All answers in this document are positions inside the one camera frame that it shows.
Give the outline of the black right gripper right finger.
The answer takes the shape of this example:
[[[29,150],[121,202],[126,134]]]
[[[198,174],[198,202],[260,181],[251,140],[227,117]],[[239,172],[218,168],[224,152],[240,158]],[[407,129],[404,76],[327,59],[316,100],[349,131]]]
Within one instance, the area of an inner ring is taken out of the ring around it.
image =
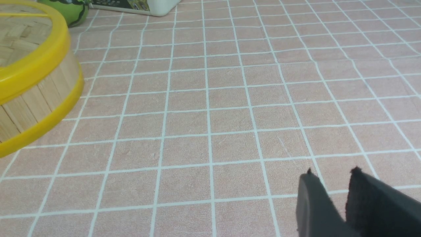
[[[351,170],[346,223],[361,237],[419,237],[421,204],[384,182]]]

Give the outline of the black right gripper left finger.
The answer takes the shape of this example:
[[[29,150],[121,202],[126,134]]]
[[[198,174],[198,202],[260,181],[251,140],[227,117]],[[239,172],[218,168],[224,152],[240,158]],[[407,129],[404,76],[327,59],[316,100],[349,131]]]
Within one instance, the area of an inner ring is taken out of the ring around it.
[[[319,177],[308,169],[299,177],[296,206],[300,237],[358,237],[335,208]]]

